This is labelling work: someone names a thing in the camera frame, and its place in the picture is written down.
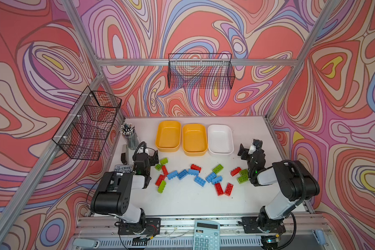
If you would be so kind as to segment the green lego brick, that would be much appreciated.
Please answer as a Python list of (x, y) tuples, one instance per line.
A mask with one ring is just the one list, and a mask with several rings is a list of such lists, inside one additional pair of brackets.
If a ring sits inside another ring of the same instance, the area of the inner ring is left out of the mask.
[(215, 173), (215, 174), (217, 175), (217, 174), (219, 174), (223, 169), (224, 169), (223, 165), (219, 164), (219, 165), (217, 165), (212, 171), (213, 171), (213, 173)]
[(240, 175), (241, 176), (248, 176), (249, 175), (249, 171), (247, 169), (241, 170), (240, 171)]
[(247, 175), (240, 176), (240, 177), (237, 178), (237, 181), (238, 181), (239, 184), (243, 184), (243, 183), (249, 181), (249, 177)]
[(161, 169), (162, 169), (162, 165), (161, 165), (161, 164), (157, 164), (157, 165), (155, 166), (155, 169), (156, 169), (157, 171), (161, 171)]
[(168, 163), (168, 158), (163, 158), (159, 161), (159, 163), (163, 166), (163, 165), (166, 165)]
[(159, 185), (159, 187), (158, 187), (158, 189), (157, 189), (158, 193), (163, 193), (166, 184), (167, 184), (167, 183), (166, 183), (165, 180), (163, 180), (163, 181), (160, 183), (160, 185)]

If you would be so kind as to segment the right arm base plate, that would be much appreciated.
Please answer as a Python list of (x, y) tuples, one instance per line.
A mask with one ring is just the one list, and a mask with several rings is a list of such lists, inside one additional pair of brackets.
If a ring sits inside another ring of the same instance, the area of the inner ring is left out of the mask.
[(242, 217), (238, 224), (245, 233), (283, 234), (286, 232), (283, 220), (272, 220), (266, 217)]

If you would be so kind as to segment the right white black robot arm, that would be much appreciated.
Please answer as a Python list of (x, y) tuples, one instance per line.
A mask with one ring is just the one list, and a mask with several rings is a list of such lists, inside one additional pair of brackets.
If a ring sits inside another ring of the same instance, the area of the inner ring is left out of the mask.
[(304, 165), (298, 160), (282, 160), (265, 167), (265, 151), (262, 141), (254, 139), (246, 149), (240, 145), (238, 156), (246, 161), (246, 176), (253, 186), (278, 184), (280, 192), (267, 205), (260, 209), (257, 225), (265, 228), (283, 221), (304, 201), (317, 196), (320, 186)]

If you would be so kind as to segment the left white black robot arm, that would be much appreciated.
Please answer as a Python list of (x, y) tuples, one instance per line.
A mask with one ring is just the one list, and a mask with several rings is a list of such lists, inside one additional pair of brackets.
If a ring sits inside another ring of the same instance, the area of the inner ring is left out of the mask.
[(93, 195), (90, 210), (95, 214), (112, 215), (126, 224), (145, 223), (142, 208), (131, 204), (131, 191), (146, 189), (151, 182), (151, 167), (159, 163), (158, 151), (149, 154), (146, 142), (141, 142), (135, 149), (130, 172), (106, 172)]

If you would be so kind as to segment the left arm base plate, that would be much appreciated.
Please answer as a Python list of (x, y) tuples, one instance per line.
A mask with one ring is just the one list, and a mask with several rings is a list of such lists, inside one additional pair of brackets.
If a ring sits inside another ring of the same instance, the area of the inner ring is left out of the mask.
[(141, 218), (136, 224), (126, 223), (122, 220), (115, 222), (119, 235), (146, 235), (156, 236), (160, 233), (161, 219)]

